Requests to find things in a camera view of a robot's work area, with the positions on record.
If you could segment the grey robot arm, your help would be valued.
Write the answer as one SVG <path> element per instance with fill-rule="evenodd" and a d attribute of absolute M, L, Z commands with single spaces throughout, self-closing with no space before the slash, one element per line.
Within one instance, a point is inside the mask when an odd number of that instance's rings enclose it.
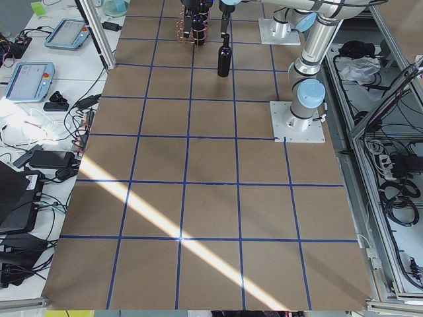
<path fill-rule="evenodd" d="M 325 25 L 319 20 L 316 10 L 302 7 L 300 2 L 281 1 L 277 7 L 273 16 L 276 34 L 280 34 L 286 24 L 300 32 L 309 31 L 301 55 L 289 67 L 293 101 L 282 115 L 288 129 L 305 131 L 313 122 L 313 116 L 326 94 L 325 87 L 316 79 L 327 45 Z"/>
<path fill-rule="evenodd" d="M 213 1 L 182 1 L 182 12 L 177 23 L 177 34 L 181 40 L 191 41 L 202 45 L 207 38 L 210 9 Z M 225 39 L 230 35 L 227 32 L 231 14 L 240 1 L 220 1 L 221 16 L 220 36 Z M 304 32 L 311 28 L 317 14 L 300 9 L 278 7 L 273 12 L 269 31 L 276 38 L 285 38 L 292 30 Z"/>

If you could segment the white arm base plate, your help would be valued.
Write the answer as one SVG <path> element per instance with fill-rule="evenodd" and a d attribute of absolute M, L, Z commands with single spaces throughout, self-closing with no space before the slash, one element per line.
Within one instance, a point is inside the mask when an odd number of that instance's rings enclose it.
<path fill-rule="evenodd" d="M 312 118 L 299 119 L 291 112 L 291 102 L 270 102 L 270 115 L 275 142 L 288 143 L 324 143 L 325 135 L 322 123 L 315 110 Z"/>
<path fill-rule="evenodd" d="M 258 20 L 261 44 L 300 46 L 299 32 L 292 29 L 288 22 L 280 23 L 270 18 Z"/>

